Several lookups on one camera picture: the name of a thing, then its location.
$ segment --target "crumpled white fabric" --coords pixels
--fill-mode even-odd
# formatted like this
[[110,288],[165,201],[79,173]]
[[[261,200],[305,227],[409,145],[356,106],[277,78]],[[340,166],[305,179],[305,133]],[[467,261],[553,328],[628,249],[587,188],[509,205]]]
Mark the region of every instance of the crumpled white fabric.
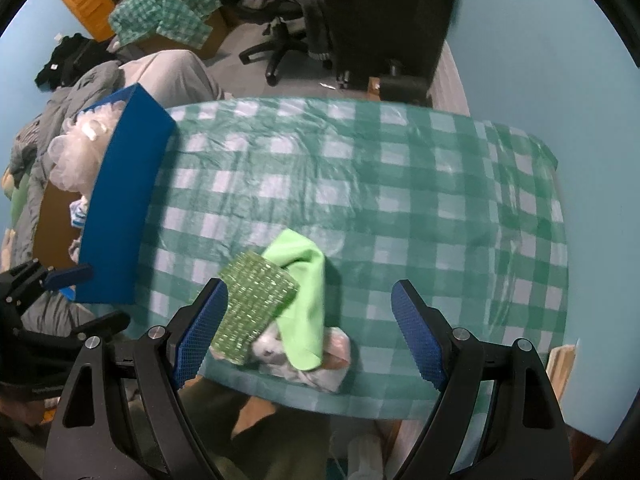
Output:
[[65,134],[53,139],[47,150],[56,164],[49,175],[54,186],[91,198],[104,153],[125,105],[124,101],[117,101],[79,113],[75,123],[65,120]]
[[293,383],[303,383],[321,392],[337,392],[351,364],[349,338],[338,327],[325,328],[322,350],[322,365],[303,372],[294,368],[287,360],[275,322],[252,343],[252,354],[261,362],[262,373],[282,377]]

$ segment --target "green sponge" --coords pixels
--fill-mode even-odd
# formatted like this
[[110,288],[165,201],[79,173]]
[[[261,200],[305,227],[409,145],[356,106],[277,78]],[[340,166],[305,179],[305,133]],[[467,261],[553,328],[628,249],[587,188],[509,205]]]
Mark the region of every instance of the green sponge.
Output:
[[229,300],[211,346],[226,360],[243,365],[251,343],[296,297],[298,283],[286,270],[252,251],[222,269],[220,279],[226,283]]

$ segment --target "gray blanket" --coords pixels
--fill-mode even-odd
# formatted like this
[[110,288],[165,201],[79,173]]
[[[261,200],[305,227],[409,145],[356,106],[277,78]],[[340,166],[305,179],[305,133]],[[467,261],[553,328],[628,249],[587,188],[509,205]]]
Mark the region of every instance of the gray blanket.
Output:
[[9,173],[14,177],[15,187],[20,187],[20,181],[36,159],[39,133],[40,116],[37,116],[15,136],[9,156]]
[[[66,118],[107,97],[124,85],[119,62],[108,61],[91,69],[71,88],[56,90],[40,117],[37,154],[29,180],[27,203],[15,226],[11,264],[16,266],[33,257],[33,237],[40,217],[40,203],[53,163],[47,154],[50,142],[62,133]],[[48,292],[36,300],[22,317],[28,330],[66,335],[91,315],[69,302],[58,292]]]

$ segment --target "white plastic bottle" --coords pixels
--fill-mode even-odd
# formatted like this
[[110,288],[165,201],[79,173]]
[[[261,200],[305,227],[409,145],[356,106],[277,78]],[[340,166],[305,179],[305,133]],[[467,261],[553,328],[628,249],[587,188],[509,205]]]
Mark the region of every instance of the white plastic bottle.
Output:
[[348,480],[383,480],[380,438],[364,434],[354,438],[347,447]]

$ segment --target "green checkered fabric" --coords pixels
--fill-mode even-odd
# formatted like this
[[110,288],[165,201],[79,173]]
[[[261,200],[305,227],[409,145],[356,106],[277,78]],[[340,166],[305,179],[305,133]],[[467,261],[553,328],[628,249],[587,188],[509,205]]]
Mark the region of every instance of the green checkered fabric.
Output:
[[[135,331],[164,323],[245,250],[284,229],[326,255],[326,325],[353,343],[338,394],[208,356],[201,372],[288,406],[426,418],[420,378],[390,307],[400,279],[452,326],[539,353],[562,343],[567,250],[556,160],[534,137],[429,108],[243,99],[171,110],[140,252]],[[483,388],[476,412],[486,410]]]
[[109,24],[124,46],[160,34],[193,48],[202,48],[212,27],[206,25],[220,0],[122,0]]

